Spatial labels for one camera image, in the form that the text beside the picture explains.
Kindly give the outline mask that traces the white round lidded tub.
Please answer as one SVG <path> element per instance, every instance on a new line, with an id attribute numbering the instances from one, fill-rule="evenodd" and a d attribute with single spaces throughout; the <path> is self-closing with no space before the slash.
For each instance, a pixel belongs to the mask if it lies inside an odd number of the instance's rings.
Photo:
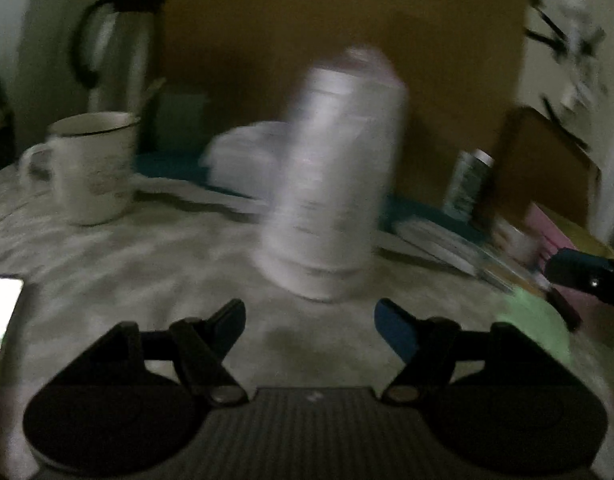
<path id="1" fill-rule="evenodd" d="M 492 226 L 492 241 L 503 254 L 525 268 L 535 266 L 542 248 L 542 238 L 538 233 L 500 216 L 495 218 Z"/>

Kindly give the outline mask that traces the white folded plastic bag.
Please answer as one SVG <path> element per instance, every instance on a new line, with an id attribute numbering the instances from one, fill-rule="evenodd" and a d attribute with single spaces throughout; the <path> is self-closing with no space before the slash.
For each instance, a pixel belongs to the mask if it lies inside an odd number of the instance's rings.
<path id="1" fill-rule="evenodd" d="M 255 122 L 215 136 L 200 161 L 207 184 L 270 203 L 286 144 L 285 122 Z"/>

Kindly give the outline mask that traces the patterned grey tablecloth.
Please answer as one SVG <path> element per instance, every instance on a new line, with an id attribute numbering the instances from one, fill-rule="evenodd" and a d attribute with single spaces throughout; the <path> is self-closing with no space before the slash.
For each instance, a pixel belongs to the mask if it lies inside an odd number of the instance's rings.
<path id="1" fill-rule="evenodd" d="M 0 171 L 0 272 L 22 276 L 31 289 L 6 346 L 5 478 L 26 479 L 37 469 L 22 435 L 31 396 L 117 322 L 158 330 L 239 297 L 247 325 L 227 365 L 247 389 L 380 386 L 398 361 L 374 330 L 377 298 L 388 296 L 415 313 L 452 314 L 477 328 L 502 306 L 492 286 L 387 233 L 358 297 L 309 301 L 255 268 L 254 223 L 201 204 L 193 185 L 143 182 L 140 191 L 128 216 L 78 228 L 60 218 L 48 188 L 27 195 L 14 168 Z"/>

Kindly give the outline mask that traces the steel thermos kettle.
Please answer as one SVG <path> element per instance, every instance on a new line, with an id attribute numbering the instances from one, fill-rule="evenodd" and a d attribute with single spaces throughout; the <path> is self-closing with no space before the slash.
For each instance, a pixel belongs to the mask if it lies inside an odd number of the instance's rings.
<path id="1" fill-rule="evenodd" d="M 141 115 L 164 84 L 161 28 L 166 0 L 98 0 L 70 38 L 68 63 L 89 112 Z"/>

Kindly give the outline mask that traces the dark brown tray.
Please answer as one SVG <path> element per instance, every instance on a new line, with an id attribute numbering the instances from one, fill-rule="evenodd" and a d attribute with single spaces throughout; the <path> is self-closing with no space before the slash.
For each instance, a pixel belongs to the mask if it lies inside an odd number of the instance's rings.
<path id="1" fill-rule="evenodd" d="M 521 106 L 506 116 L 483 200 L 490 216 L 520 220 L 536 203 L 587 226 L 599 185 L 598 166 L 574 136 Z"/>

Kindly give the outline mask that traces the white enamel mug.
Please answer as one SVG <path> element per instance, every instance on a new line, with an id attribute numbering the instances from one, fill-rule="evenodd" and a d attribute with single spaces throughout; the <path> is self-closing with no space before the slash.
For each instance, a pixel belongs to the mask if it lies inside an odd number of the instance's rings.
<path id="1" fill-rule="evenodd" d="M 66 117 L 48 127 L 43 143 L 19 159 L 19 180 L 34 189 L 34 159 L 48 157 L 53 195 L 66 219 L 96 226 L 121 216 L 133 200 L 133 157 L 140 118 L 128 112 Z"/>

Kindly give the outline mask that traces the light green soft cloth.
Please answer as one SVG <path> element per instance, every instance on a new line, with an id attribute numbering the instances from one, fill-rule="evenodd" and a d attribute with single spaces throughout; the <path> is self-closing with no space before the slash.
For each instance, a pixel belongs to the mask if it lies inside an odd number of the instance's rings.
<path id="1" fill-rule="evenodd" d="M 558 362 L 571 365 L 570 332 L 560 314 L 546 300 L 514 286 L 505 296 L 504 308 L 497 314 L 496 321 L 513 325 Z"/>

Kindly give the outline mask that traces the pink macaron print tin box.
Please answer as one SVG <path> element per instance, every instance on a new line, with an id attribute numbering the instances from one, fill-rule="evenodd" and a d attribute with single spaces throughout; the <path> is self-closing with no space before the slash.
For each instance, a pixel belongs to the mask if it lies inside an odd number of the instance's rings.
<path id="1" fill-rule="evenodd" d="M 570 248 L 603 258 L 614 259 L 614 249 L 596 240 L 584 228 L 550 209 L 531 203 L 525 224 L 542 238 L 538 257 L 539 270 L 544 273 L 547 260 L 559 249 Z M 614 307 L 603 304 L 594 296 L 560 285 L 550 285 L 568 302 L 583 320 L 608 316 L 614 318 Z"/>

